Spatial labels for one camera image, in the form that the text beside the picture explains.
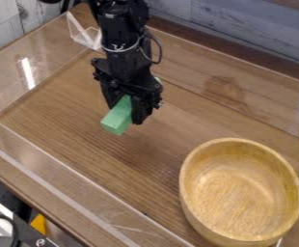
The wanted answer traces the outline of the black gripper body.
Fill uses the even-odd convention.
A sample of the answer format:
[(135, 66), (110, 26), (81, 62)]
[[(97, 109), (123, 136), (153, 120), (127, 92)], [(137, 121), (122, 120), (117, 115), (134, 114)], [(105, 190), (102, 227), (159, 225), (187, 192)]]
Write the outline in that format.
[(106, 58), (94, 58), (94, 78), (99, 83), (121, 86), (125, 96), (149, 96), (153, 109), (161, 108), (163, 86), (155, 78), (151, 67), (153, 47), (135, 46), (126, 49), (103, 48)]

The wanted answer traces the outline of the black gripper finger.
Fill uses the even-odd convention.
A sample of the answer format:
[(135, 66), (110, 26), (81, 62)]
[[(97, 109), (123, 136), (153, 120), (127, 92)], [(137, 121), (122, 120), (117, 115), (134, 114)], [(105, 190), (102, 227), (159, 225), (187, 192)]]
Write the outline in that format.
[(125, 96), (125, 92), (121, 86), (113, 86), (110, 83), (102, 83), (101, 88), (109, 108), (113, 109)]
[(153, 114), (153, 106), (149, 96), (131, 97), (131, 119), (134, 124), (143, 124)]

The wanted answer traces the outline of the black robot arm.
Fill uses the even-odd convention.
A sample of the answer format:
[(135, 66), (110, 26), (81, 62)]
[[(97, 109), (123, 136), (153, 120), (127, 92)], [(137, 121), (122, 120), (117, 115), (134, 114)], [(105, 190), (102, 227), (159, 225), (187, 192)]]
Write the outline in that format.
[(94, 78), (110, 108), (131, 97), (131, 120), (143, 124), (161, 108), (163, 85), (151, 67), (163, 61), (163, 46), (147, 28), (146, 0), (89, 0), (102, 33), (105, 58), (94, 58)]

